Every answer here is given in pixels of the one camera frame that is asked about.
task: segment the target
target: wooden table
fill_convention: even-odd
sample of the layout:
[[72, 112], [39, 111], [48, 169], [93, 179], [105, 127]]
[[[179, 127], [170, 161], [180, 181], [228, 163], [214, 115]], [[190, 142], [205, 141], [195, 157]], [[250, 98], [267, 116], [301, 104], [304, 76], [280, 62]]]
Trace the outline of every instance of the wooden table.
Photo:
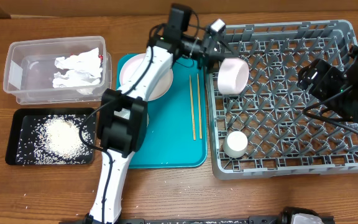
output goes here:
[[[353, 11], [201, 15], [201, 24], [219, 17], [227, 24], [347, 19], [358, 40], [358, 12]], [[2, 90], [9, 45], [101, 35], [115, 67], [123, 54], [143, 52], [149, 29], [166, 20], [166, 16], [0, 20], [0, 223], [57, 223], [84, 217], [93, 204], [101, 170], [100, 153], [90, 166], [5, 164], [12, 115], [18, 108], [29, 107], [18, 105], [14, 96]], [[239, 218], [276, 215], [284, 206], [296, 206], [334, 215], [337, 223], [349, 224], [358, 223], [358, 174], [222, 181], [212, 174], [208, 156], [195, 169], [130, 170], [123, 199], [124, 218]]]

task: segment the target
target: white bowl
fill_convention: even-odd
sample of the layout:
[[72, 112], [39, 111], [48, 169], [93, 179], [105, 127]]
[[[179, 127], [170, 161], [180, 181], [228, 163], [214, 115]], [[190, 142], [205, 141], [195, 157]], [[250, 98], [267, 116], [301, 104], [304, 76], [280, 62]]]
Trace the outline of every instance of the white bowl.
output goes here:
[[238, 95], [246, 87], [249, 68], [246, 61], [226, 58], [218, 73], [218, 90], [222, 95]]
[[[120, 85], [125, 84], [134, 74], [136, 69], [142, 63], [146, 54], [138, 54], [129, 59], [122, 67], [119, 74]], [[171, 87], [173, 81], [173, 71], [170, 69], [156, 84], [154, 90], [150, 94], [149, 101], [156, 100], [163, 96]]]

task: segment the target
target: black tray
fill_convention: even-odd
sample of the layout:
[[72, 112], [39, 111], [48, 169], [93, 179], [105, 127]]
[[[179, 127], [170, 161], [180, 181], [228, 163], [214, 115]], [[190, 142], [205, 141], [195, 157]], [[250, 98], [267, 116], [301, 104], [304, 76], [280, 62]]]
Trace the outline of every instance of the black tray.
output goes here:
[[[42, 119], [48, 117], [48, 115], [75, 115], [76, 118], [81, 118], [84, 120], [88, 115], [94, 111], [93, 108], [22, 108], [18, 109], [12, 120], [11, 133], [9, 136], [9, 141], [6, 150], [5, 161], [9, 165], [32, 165], [35, 164], [35, 156], [32, 151], [34, 147], [28, 145], [25, 147], [20, 141], [20, 139], [36, 139], [38, 134], [33, 132], [30, 127], [32, 125], [45, 122], [47, 119]], [[81, 121], [75, 121], [76, 124], [81, 124]], [[84, 130], [87, 130], [91, 136], [91, 142], [94, 142], [95, 139], [95, 130], [96, 130], [96, 117], [93, 116], [88, 121]], [[88, 155], [80, 155], [75, 159], [72, 159], [67, 162], [76, 162], [78, 164], [89, 164], [93, 161], [94, 150], [89, 149]], [[20, 161], [17, 161], [18, 157], [24, 157]]]

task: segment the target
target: wooden surface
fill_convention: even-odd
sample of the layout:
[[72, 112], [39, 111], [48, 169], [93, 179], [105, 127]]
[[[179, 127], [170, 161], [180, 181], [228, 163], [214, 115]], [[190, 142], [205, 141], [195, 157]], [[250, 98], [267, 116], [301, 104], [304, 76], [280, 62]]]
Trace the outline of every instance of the wooden surface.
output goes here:
[[[347, 19], [358, 40], [358, 12], [215, 14], [200, 19], [206, 24], [218, 17], [228, 24]], [[21, 40], [101, 35], [115, 67], [123, 54], [143, 52], [149, 29], [166, 20], [165, 16], [0, 20], [0, 223], [82, 218], [93, 204], [101, 170], [99, 153], [90, 166], [5, 164], [12, 115], [20, 107], [30, 107], [19, 106], [2, 90], [9, 45]], [[284, 206], [297, 206], [334, 215], [339, 224], [358, 223], [358, 174], [222, 181], [212, 174], [208, 155], [195, 169], [130, 170], [124, 188], [124, 218], [238, 218], [276, 215]]]
[[198, 14], [246, 12], [358, 11], [358, 0], [0, 0], [0, 16], [125, 16], [167, 15], [172, 3], [192, 7]]

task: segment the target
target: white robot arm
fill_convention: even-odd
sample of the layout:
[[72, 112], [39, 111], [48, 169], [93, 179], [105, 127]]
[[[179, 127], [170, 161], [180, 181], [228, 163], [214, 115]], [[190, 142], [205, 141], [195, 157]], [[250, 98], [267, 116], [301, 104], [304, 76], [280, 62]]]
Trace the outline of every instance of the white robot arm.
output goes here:
[[[128, 96], [132, 98], [141, 97], [147, 101], [150, 97], [150, 94], [157, 82], [162, 78], [164, 74], [166, 74], [172, 66], [172, 54], [168, 53], [166, 49], [162, 49], [160, 47], [154, 46], [154, 59], [150, 68], [147, 70], [147, 73], [144, 75], [143, 79], [137, 85], [137, 88], [131, 91]], [[151, 47], [147, 47], [146, 56], [135, 71], [135, 73], [131, 76], [128, 82], [120, 86], [118, 90], [122, 92], [128, 91], [133, 83], [135, 83], [143, 74], [147, 65], [151, 60]], [[129, 117], [128, 114], [122, 114], [122, 117]], [[109, 165], [110, 158], [108, 157], [110, 154], [111, 159], [113, 161], [112, 166]], [[129, 163], [131, 162], [132, 157], [135, 152], [131, 152], [126, 158], [122, 157], [120, 152], [113, 151], [108, 149], [107, 152], [102, 153], [103, 155], [103, 165], [102, 171], [99, 180], [98, 193], [96, 194], [96, 199], [90, 211], [90, 215], [94, 220], [102, 222], [102, 211], [104, 211], [104, 220], [106, 223], [114, 223], [119, 215], [121, 214], [121, 196], [122, 189], [124, 187], [125, 177], [127, 174], [127, 170], [129, 167]], [[104, 203], [104, 209], [102, 209], [102, 201], [104, 195], [104, 187], [106, 186], [106, 182], [108, 180], [109, 168], [112, 167], [111, 178], [109, 180], [109, 184], [106, 191], [106, 201]]]

